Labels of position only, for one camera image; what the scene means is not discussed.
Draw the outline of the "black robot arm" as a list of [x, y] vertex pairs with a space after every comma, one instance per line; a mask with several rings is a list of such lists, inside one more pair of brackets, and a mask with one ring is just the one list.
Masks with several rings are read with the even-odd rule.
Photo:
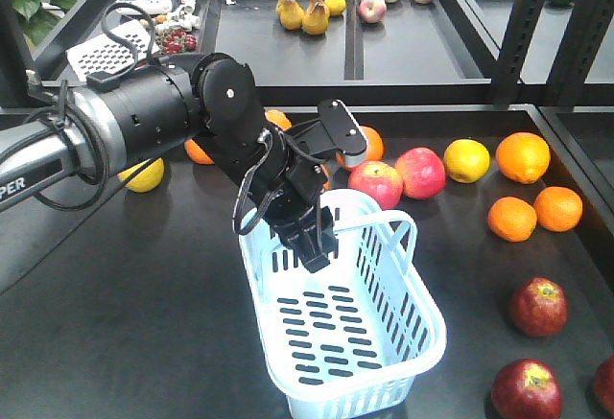
[[36, 78], [29, 86], [43, 107], [1, 133], [3, 208], [73, 175], [104, 187], [194, 140], [239, 188], [235, 233], [264, 221], [307, 270], [328, 265], [337, 241], [319, 201], [319, 155], [266, 118], [248, 66], [225, 54], [175, 55], [57, 93]]

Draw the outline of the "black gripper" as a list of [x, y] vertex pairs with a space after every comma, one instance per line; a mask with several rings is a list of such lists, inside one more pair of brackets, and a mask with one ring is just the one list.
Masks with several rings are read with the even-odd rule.
[[294, 151], [281, 173], [281, 191], [264, 219], [311, 273], [330, 265], [329, 253], [336, 250], [334, 219], [328, 206], [320, 206], [320, 195], [328, 176], [320, 163]]

